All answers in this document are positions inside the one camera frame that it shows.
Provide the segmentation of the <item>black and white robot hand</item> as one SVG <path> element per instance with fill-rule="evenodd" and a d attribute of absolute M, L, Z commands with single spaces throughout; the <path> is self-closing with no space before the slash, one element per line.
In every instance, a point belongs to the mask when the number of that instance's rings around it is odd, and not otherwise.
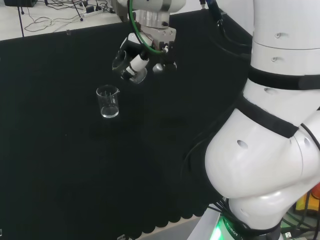
<path fill-rule="evenodd" d="M 177 70 L 177 64 L 174 61 L 176 38 L 174 28 L 160 29 L 142 26 L 139 34 L 141 37 L 130 33 L 122 42 L 112 62 L 114 72 L 119 74 L 123 80 L 139 84 L 147 76 L 147 66 L 151 57 L 158 60 L 152 68 L 154 73 Z"/>

